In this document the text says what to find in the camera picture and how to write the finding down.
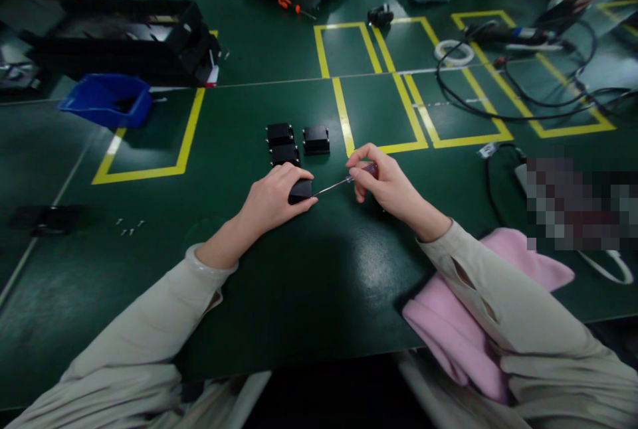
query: pixelated blur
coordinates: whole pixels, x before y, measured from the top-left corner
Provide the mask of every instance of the pixelated blur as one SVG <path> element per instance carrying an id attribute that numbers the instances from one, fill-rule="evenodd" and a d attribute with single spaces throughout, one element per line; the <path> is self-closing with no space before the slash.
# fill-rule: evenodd
<path id="1" fill-rule="evenodd" d="M 530 158 L 526 183 L 530 223 L 556 250 L 638 249 L 636 172 L 584 173 L 568 158 Z"/>

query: blue plastic bin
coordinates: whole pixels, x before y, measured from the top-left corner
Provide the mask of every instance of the blue plastic bin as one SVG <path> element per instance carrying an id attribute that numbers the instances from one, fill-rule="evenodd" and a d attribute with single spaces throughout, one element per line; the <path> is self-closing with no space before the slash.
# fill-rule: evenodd
<path id="1" fill-rule="evenodd" d="M 150 85 L 135 77 L 120 74 L 85 76 L 59 105 L 103 127 L 139 127 L 148 114 L 153 99 Z M 116 102 L 135 99 L 128 112 L 118 111 Z"/>

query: power cord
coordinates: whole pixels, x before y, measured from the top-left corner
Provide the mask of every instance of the power cord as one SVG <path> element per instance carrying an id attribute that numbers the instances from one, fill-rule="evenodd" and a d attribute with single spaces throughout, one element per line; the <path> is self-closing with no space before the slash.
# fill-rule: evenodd
<path id="1" fill-rule="evenodd" d="M 513 79 L 513 77 L 511 76 L 511 73 L 509 73 L 509 70 L 507 70 L 507 69 L 506 69 L 506 75 L 507 75 L 508 79 L 512 82 L 512 84 L 514 85 L 514 87 L 515 87 L 516 91 L 518 92 L 519 96 L 522 99 L 528 100 L 529 102 L 532 102 L 532 103 L 534 103 L 536 105 L 539 105 L 539 106 L 542 106 L 542 107 L 548 107 L 548 108 L 559 108 L 559 107 L 564 107 L 564 106 L 567 106 L 567 105 L 570 105 L 570 104 L 574 104 L 574 103 L 576 103 L 577 101 L 579 101 L 581 99 L 587 100 L 587 102 L 588 102 L 587 105 L 583 105 L 583 106 L 581 106 L 579 108 L 576 108 L 574 110 L 570 110 L 569 112 L 563 112 L 561 114 L 554 114 L 554 115 L 551 115 L 551 116 L 533 116 L 533 117 L 502 116 L 502 115 L 490 114 L 489 112 L 486 112 L 483 109 L 480 109 L 478 107 L 470 105 L 468 102 L 466 102 L 464 99 L 462 99 L 458 94 L 456 94 L 443 81 L 443 79 L 441 77 L 441 67 L 442 67 L 443 63 L 450 56 L 450 54 L 455 52 L 459 47 L 461 47 L 464 44 L 468 44 L 470 39 L 472 38 L 472 36 L 476 35 L 477 33 L 479 33 L 480 31 L 482 31 L 483 29 L 485 29 L 487 27 L 496 25 L 496 21 L 489 21 L 489 22 L 487 22 L 487 23 L 485 23 L 485 24 L 483 24 L 481 26 L 478 26 L 471 33 L 466 35 L 463 40 L 459 41 L 455 46 L 451 47 L 443 55 L 443 57 L 439 60 L 439 62 L 437 64 L 437 67 L 436 67 L 436 70 L 435 70 L 435 76 L 437 78 L 437 82 L 439 83 L 439 86 L 444 91 L 444 93 L 447 93 L 448 95 L 450 95 L 456 101 L 456 103 L 460 106 L 460 108 L 462 110 L 466 110 L 466 111 L 468 111 L 468 112 L 470 112 L 472 114 L 475 114 L 475 115 L 478 115 L 478 116 L 481 116 L 481 117 L 500 119 L 500 120 L 502 120 L 504 122 L 528 122 L 530 120 L 553 120 L 553 119 L 558 119 L 558 118 L 570 117 L 570 116 L 573 116 L 573 115 L 576 115 L 576 114 L 580 114 L 581 112 L 584 112 L 584 111 L 590 109 L 593 106 L 598 107 L 605 114 L 613 115 L 613 116 L 616 116 L 618 118 L 624 118 L 626 120 L 634 120 L 634 119 L 628 118 L 626 116 L 622 116 L 621 114 L 618 114 L 617 112 L 615 112 L 615 110 L 616 110 L 620 100 L 622 100 L 622 99 L 624 99 L 626 97 L 629 97 L 629 96 L 636 95 L 636 93 L 638 93 L 638 90 L 630 89 L 630 88 L 606 87 L 606 88 L 601 88 L 601 89 L 598 89 L 598 90 L 594 90 L 593 92 L 588 92 L 586 87 L 585 87 L 585 85 L 578 79 L 580 77 L 580 75 L 582 74 L 582 72 L 584 71 L 585 67 L 592 61 L 592 59 L 593 59 L 593 57 L 595 55 L 595 52 L 597 50 L 597 37 L 596 37 L 595 32 L 593 31 L 592 27 L 589 24 L 587 24 L 584 21 L 576 21 L 576 23 L 579 23 L 583 28 L 587 29 L 587 31 L 592 36 L 591 52 L 589 53 L 589 56 L 584 59 L 583 64 L 581 64 L 581 66 L 572 74 L 572 77 L 570 78 L 570 80 L 575 82 L 576 87 L 580 91 L 578 96 L 568 100 L 567 102 L 562 102 L 562 103 L 559 103 L 559 104 L 553 104 L 553 103 L 549 103 L 549 102 L 541 102 L 541 101 L 536 100 L 533 97 L 529 96 L 525 91 L 523 91 L 521 86 L 517 83 L 517 81 L 515 79 Z M 573 48 L 574 50 L 579 52 L 576 49 L 576 47 L 572 43 L 570 43 L 569 41 L 563 40 L 562 43 L 566 44 L 567 47 Z M 504 59 L 504 67 L 506 68 L 506 66 L 507 66 L 507 59 Z M 622 94 L 618 98 L 612 100 L 612 102 L 615 104 L 613 110 L 610 110 L 606 105 L 601 104 L 595 98 L 596 96 L 598 96 L 600 94 L 606 94 L 606 93 L 610 93 L 610 92 L 617 92 L 618 89 L 620 89 L 620 92 L 622 92 Z"/>
<path id="2" fill-rule="evenodd" d="M 487 188 L 487 197 L 490 201 L 490 205 L 492 206 L 492 210 L 494 210 L 494 213 L 496 213 L 496 218 L 498 219 L 498 223 L 501 226 L 506 226 L 506 224 L 505 224 L 505 219 L 503 218 L 503 215 L 500 213 L 500 210 L 498 209 L 496 202 L 494 201 L 494 195 L 492 195 L 490 161 L 492 160 L 492 157 L 494 157 L 496 152 L 504 147 L 511 147 L 516 150 L 516 154 L 518 155 L 518 160 L 520 164 L 527 162 L 527 155 L 525 155 L 525 153 L 520 148 L 518 148 L 515 144 L 510 142 L 498 144 L 498 147 L 496 147 L 494 152 L 492 152 L 492 155 L 490 155 L 489 157 L 485 159 L 485 186 Z"/>

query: person's right hand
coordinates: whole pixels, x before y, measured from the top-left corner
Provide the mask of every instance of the person's right hand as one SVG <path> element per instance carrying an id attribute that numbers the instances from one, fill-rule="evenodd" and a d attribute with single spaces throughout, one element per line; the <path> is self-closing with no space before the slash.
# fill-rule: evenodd
<path id="1" fill-rule="evenodd" d="M 379 167 L 379 179 L 361 168 L 367 167 L 368 158 Z M 367 143 L 356 150 L 346 167 L 354 178 L 354 193 L 363 203 L 371 191 L 377 202 L 399 220 L 407 223 L 422 242 L 432 242 L 450 229 L 452 220 L 430 205 L 405 176 L 397 161 L 384 154 L 379 147 Z"/>
<path id="2" fill-rule="evenodd" d="M 360 170 L 370 164 L 369 161 L 362 161 L 365 158 L 378 165 L 378 180 L 368 172 Z M 414 209 L 423 202 L 423 197 L 412 186 L 397 161 L 384 154 L 373 143 L 367 143 L 355 151 L 346 167 L 350 169 L 350 175 L 354 178 L 354 193 L 359 203 L 365 201 L 369 190 L 387 212 L 399 220 L 408 222 Z"/>

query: wrist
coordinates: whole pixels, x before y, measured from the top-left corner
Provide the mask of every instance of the wrist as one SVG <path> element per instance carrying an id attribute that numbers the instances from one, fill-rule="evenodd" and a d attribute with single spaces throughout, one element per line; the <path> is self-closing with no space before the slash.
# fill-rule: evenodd
<path id="1" fill-rule="evenodd" d="M 421 199 L 405 223 L 424 243 L 438 240 L 452 227 L 452 219 L 438 211 L 425 199 Z"/>
<path id="2" fill-rule="evenodd" d="M 228 270 L 255 243 L 258 237 L 240 227 L 238 216 L 228 220 L 206 243 L 195 251 L 204 265 Z"/>

